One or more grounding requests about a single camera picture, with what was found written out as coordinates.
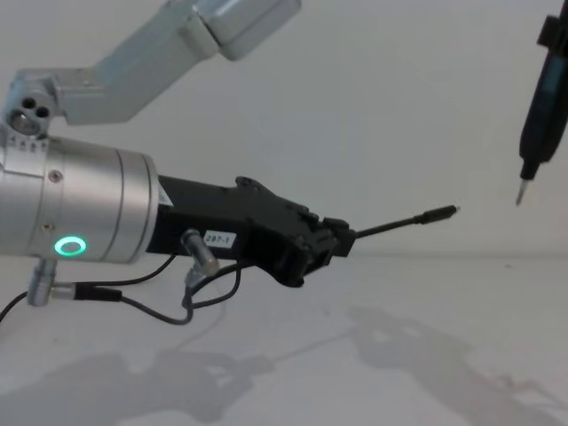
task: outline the silver cylindrical housing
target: silver cylindrical housing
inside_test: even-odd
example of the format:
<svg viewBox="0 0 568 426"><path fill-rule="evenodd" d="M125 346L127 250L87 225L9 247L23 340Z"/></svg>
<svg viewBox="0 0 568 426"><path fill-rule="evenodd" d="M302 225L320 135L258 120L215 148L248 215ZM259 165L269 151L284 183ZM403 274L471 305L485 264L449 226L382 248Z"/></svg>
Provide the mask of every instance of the silver cylindrical housing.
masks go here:
<svg viewBox="0 0 568 426"><path fill-rule="evenodd" d="M0 134L0 255L131 263L146 251L158 174L143 154Z"/></svg>

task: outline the white backdrop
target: white backdrop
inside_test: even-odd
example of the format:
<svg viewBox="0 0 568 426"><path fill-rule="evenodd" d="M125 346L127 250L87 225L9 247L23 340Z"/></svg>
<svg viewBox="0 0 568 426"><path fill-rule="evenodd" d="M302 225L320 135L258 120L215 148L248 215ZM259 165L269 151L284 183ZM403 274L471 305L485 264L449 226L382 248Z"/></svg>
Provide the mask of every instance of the white backdrop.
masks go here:
<svg viewBox="0 0 568 426"><path fill-rule="evenodd" d="M568 148L514 208L518 140L560 0L305 0L241 63L201 64L126 125L54 133L151 154L163 174L273 191L375 225L459 203L374 252L568 254ZM85 66L162 0L3 0L3 96L19 67Z"/></svg>

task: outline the screwdriver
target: screwdriver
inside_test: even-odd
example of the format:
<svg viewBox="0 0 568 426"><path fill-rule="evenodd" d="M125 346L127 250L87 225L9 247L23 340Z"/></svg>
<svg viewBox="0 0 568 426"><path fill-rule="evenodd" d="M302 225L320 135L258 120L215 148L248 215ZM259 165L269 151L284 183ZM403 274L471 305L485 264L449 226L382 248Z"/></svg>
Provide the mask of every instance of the screwdriver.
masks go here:
<svg viewBox="0 0 568 426"><path fill-rule="evenodd" d="M547 17L538 44L548 48L548 56L521 137L524 165L517 206L540 165L552 160L568 122L568 0L559 17Z"/></svg>

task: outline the label sticker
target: label sticker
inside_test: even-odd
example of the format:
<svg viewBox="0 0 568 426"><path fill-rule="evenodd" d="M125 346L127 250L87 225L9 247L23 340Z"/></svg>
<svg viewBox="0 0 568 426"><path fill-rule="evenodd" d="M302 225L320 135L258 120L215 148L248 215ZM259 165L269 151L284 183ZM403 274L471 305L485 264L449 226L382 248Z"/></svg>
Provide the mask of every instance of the label sticker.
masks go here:
<svg viewBox="0 0 568 426"><path fill-rule="evenodd" d="M219 231L207 231L205 237L203 237L205 244L216 249L232 249L236 239L236 233L221 233Z"/></svg>
<svg viewBox="0 0 568 426"><path fill-rule="evenodd" d="M166 190L163 189L162 185L159 185L158 194L158 199L162 206L174 207L174 203L171 202L171 198L168 196L168 193L166 193Z"/></svg>

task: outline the probe tip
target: probe tip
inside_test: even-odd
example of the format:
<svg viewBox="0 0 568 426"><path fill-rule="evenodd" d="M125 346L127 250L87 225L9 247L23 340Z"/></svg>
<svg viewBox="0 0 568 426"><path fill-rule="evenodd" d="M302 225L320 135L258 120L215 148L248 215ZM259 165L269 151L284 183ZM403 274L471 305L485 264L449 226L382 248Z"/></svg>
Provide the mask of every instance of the probe tip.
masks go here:
<svg viewBox="0 0 568 426"><path fill-rule="evenodd" d="M529 185L529 181L528 180L524 180L521 183L521 189L518 192L518 196L517 196L517 207L521 205L521 203L523 202L523 198L525 197L525 193L526 193L526 188Z"/></svg>

